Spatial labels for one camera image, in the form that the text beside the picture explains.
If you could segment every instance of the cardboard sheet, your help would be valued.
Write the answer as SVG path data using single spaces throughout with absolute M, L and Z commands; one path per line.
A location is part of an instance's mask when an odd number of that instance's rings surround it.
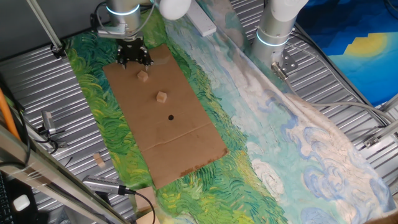
M 145 83 L 137 77 L 145 68 L 136 62 L 103 70 L 159 189 L 228 150 L 167 46 L 149 53 L 155 64 Z M 165 103 L 156 101 L 159 91 L 167 94 Z

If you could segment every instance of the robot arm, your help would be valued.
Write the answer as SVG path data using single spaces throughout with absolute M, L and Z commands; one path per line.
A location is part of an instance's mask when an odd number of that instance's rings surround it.
M 308 0 L 269 0 L 264 8 L 252 52 L 269 68 L 282 63 L 283 51 L 297 14 Z
M 147 19 L 141 22 L 142 0 L 106 0 L 112 26 L 104 27 L 98 15 L 98 8 L 91 19 L 96 20 L 98 35 L 104 38 L 116 39 L 119 48 L 117 62 L 126 68 L 128 61 L 137 61 L 145 66 L 153 63 L 144 44 L 141 29 L 146 25 L 154 8 L 157 6 L 160 13 L 170 20 L 181 18 L 187 13 L 191 0 L 152 0 L 152 7 Z

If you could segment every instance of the metal rod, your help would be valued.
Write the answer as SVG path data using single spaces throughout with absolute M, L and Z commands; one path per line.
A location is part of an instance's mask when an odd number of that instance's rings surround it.
M 41 23 L 42 27 L 44 28 L 45 32 L 47 33 L 53 45 L 57 48 L 57 50 L 60 50 L 62 48 L 62 43 L 60 39 L 57 37 L 54 30 L 52 29 L 50 22 L 47 20 L 46 16 L 44 15 L 44 12 L 40 8 L 37 1 L 36 0 L 26 0 L 26 1 L 29 4 L 32 11 L 34 12 L 34 14 L 36 15 L 39 22 Z
M 0 126 L 0 142 L 1 161 L 10 161 L 10 155 L 18 161 L 24 160 L 26 145 L 18 141 L 2 126 Z M 35 148 L 37 150 L 30 154 L 28 168 L 19 170 L 13 166 L 4 166 L 0 169 L 98 223 L 107 224 L 101 215 L 113 223 L 129 223 L 110 205 L 84 187 L 85 185 L 74 175 L 69 171 L 66 172 L 63 166 L 54 162 L 54 159 L 44 149 L 37 144 L 35 144 Z M 51 187 L 54 184 L 67 193 Z

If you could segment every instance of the metal table surface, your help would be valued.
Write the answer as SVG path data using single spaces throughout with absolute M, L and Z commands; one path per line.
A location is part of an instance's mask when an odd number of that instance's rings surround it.
M 231 1 L 238 13 L 248 39 L 253 39 L 256 25 L 264 7 L 262 0 Z M 309 102 L 331 103 L 336 101 L 358 101 L 360 96 L 354 88 L 336 71 L 330 70 L 320 60 L 319 55 L 308 44 L 291 38 L 288 53 L 298 63 L 298 68 L 288 73 L 297 93 Z M 93 174 L 118 178 L 112 165 L 108 150 L 104 145 L 88 104 L 81 92 L 69 61 L 56 59 L 49 47 L 29 52 L 0 63 L 8 85 L 16 98 L 25 107 L 29 122 L 42 125 L 41 111 L 51 111 L 58 131 L 65 130 L 55 140 L 66 141 L 67 149 L 59 149 L 54 157 L 67 164 L 67 169 L 79 179 Z M 382 128 L 373 114 L 354 106 L 319 108 L 351 140 L 361 154 L 371 163 L 376 172 L 396 187 L 398 177 L 398 145 L 393 137 L 387 137 L 369 148 L 365 140 Z M 389 108 L 391 116 L 398 118 L 398 106 Z M 93 154 L 99 152 L 106 164 L 104 169 L 97 166 Z M 62 209 L 62 204 L 40 192 L 34 192 L 39 210 L 50 211 L 50 223 L 53 223 Z M 110 197 L 112 206 L 125 218 L 132 217 L 134 211 L 126 196 Z
M 25 118 L 31 125 L 42 125 L 41 111 L 45 110 L 52 113 L 57 132 L 64 131 L 52 138 L 68 144 L 53 155 L 59 163 L 67 165 L 80 180 L 87 175 L 119 177 L 67 58 L 56 59 L 46 46 L 1 62 L 0 72 L 25 107 Z M 106 164 L 104 168 L 93 158 L 97 152 Z M 34 194 L 38 209 L 50 212 L 49 223 L 54 223 L 63 205 L 36 190 Z M 124 218 L 134 215 L 128 196 L 111 195 L 109 200 Z

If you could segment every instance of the small wooden cube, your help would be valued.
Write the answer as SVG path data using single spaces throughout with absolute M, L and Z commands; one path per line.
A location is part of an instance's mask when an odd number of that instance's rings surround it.
M 137 74 L 137 77 L 138 77 L 138 79 L 141 80 L 142 82 L 146 82 L 147 79 L 148 79 L 148 73 L 146 73 L 146 72 L 144 72 L 144 71 L 140 71 L 140 72 Z
M 148 200 L 152 203 L 154 207 L 157 206 L 155 192 L 152 187 L 146 187 L 144 189 L 137 190 L 137 192 L 148 198 Z M 143 199 L 139 195 L 135 195 L 135 197 L 137 202 L 137 209 L 140 212 L 150 209 L 150 205 L 145 199 Z
M 167 99 L 167 94 L 166 94 L 166 93 L 161 92 L 161 91 L 157 93 L 156 100 L 157 100 L 159 103 L 164 103 L 164 102 L 166 102 L 166 99 Z
M 154 212 L 149 212 L 148 214 L 136 220 L 137 224 L 152 224 L 153 221 L 154 221 Z M 160 224 L 156 214 L 155 214 L 155 224 Z
M 101 158 L 101 155 L 99 153 L 96 153 L 93 155 L 95 162 L 98 164 L 99 167 L 104 168 L 105 163 Z

